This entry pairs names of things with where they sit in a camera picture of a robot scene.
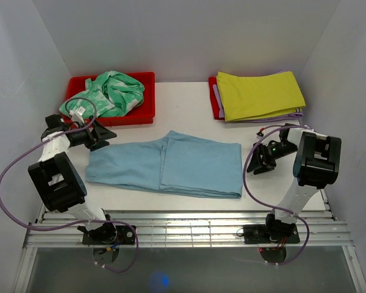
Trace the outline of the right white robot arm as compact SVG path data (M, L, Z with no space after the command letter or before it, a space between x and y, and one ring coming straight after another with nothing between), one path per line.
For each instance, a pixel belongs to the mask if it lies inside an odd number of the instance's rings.
M300 242L296 227L299 214L319 190L334 184L339 175L342 141L338 137L319 134L307 126L286 123L271 126L278 132L279 140L267 138L263 130L248 157L244 168L247 173L259 175L273 171L276 161L290 154L295 155L293 181L283 199L270 206L270 213L262 225L245 225L243 237L246 244L297 244Z

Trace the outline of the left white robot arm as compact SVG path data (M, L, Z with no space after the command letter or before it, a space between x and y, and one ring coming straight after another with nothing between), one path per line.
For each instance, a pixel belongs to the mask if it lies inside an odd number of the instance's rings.
M44 143L38 162L28 167L29 176L47 210L69 213L84 224L78 229L91 240L110 244L117 238L117 229L109 223L110 215L86 200L87 189L70 161L69 148L79 145L96 151L109 145L108 140L117 135L103 127L94 117L91 126L76 117L71 123L59 114L45 118L47 128L41 135Z

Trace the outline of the light blue trousers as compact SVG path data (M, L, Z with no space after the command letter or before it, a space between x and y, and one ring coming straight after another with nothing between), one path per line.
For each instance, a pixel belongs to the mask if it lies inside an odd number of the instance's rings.
M239 199L242 178L240 144L175 131L93 151L85 169L88 183L198 198Z

